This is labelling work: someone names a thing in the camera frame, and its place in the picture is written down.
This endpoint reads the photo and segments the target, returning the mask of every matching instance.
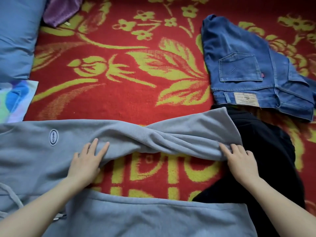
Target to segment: forearm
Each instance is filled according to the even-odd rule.
[[[41,195],[0,222],[0,237],[42,236],[53,218],[76,193],[66,178],[55,188]]]
[[[316,235],[316,218],[280,194],[263,179],[246,189],[261,205],[281,237],[312,237]]]

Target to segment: red and yellow floral blanket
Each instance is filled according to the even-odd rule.
[[[25,120],[148,125],[209,110],[213,99],[200,29],[212,13],[255,32],[302,75],[316,79],[313,8],[308,0],[85,0],[69,23],[41,27],[30,77],[39,86]],[[315,214],[316,122],[253,111],[290,134],[307,207]],[[93,188],[191,200],[221,177],[221,166],[186,155],[133,153],[107,164]]]

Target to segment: black fabric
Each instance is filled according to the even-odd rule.
[[[305,208],[304,186],[295,169],[295,149],[289,135],[277,126],[257,119],[247,111],[226,107],[235,123],[243,146],[253,152],[259,175],[271,187]],[[230,172],[193,201],[202,203],[246,203],[258,236],[279,236],[254,197],[243,188]]]

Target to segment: person's left hand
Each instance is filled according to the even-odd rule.
[[[81,153],[75,153],[71,161],[66,179],[71,180],[70,183],[75,183],[78,191],[81,191],[93,182],[100,172],[99,164],[102,157],[107,152],[110,143],[107,142],[95,156],[94,154],[97,144],[97,138],[93,140],[92,144],[85,144]]]

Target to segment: purple velvet fabric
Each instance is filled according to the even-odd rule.
[[[83,0],[48,0],[43,20],[57,27],[79,11]]]

